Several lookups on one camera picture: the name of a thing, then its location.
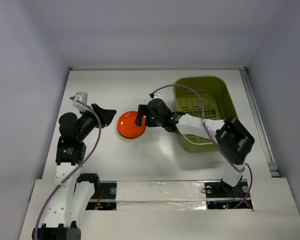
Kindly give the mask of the orange plate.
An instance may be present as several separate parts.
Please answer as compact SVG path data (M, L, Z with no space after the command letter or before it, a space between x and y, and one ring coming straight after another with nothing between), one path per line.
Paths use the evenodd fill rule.
M123 113L117 121L118 133L126 136L136 136L144 133L146 130L146 125L137 126L135 124L136 116L137 111L134 110Z

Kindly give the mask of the yellow patterned plate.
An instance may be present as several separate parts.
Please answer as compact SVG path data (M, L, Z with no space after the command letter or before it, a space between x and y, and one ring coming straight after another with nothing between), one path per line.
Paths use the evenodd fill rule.
M125 138L125 139L130 139L130 140L132 140L132 139L136 139L136 138L142 136L143 133L138 134L138 135L134 135L134 136L124 135L124 134L121 134L120 132L119 132L119 134L120 134L120 136L122 136L122 137Z

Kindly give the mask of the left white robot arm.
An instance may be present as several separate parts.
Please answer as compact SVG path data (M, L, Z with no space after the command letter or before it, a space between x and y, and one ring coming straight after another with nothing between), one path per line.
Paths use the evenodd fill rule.
M101 193L96 173L81 173L83 164L91 157L86 154L85 138L94 130L111 124L116 110L103 109L97 104L79 102L81 114L63 114L59 120L60 137L55 158L54 190L37 217L32 231L34 240L80 240L79 220L88 202Z

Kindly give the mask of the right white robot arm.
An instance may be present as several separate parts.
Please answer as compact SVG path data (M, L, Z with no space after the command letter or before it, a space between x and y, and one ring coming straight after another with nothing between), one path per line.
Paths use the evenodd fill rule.
M225 120L206 119L185 112L172 112L160 98L148 104L140 104L134 124L140 127L162 127L169 133L194 135L210 139L228 162L221 178L220 190L225 196L232 196L239 189L245 170L245 160L255 143L254 137L237 117Z

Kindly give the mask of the olive green dish rack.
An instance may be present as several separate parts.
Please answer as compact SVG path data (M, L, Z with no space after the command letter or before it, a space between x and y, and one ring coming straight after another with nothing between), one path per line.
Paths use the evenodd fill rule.
M226 83L217 76L191 76L178 79L173 87L178 112L210 120L237 117Z

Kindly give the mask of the silver foil tape strip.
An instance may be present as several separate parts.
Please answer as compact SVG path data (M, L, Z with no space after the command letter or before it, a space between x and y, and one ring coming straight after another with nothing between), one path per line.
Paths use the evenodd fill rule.
M205 211L204 181L118 181L118 211Z

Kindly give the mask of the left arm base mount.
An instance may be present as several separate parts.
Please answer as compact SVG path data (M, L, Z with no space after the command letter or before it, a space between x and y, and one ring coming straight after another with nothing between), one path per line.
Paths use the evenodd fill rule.
M99 192L90 198L85 209L87 211L114 211L117 209L116 194L116 181L102 181Z

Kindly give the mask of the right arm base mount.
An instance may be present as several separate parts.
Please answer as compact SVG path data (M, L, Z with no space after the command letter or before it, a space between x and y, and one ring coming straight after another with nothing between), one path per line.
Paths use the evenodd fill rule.
M249 186L246 180L235 188L226 187L220 181L204 183L201 193L205 195L208 210L253 209Z

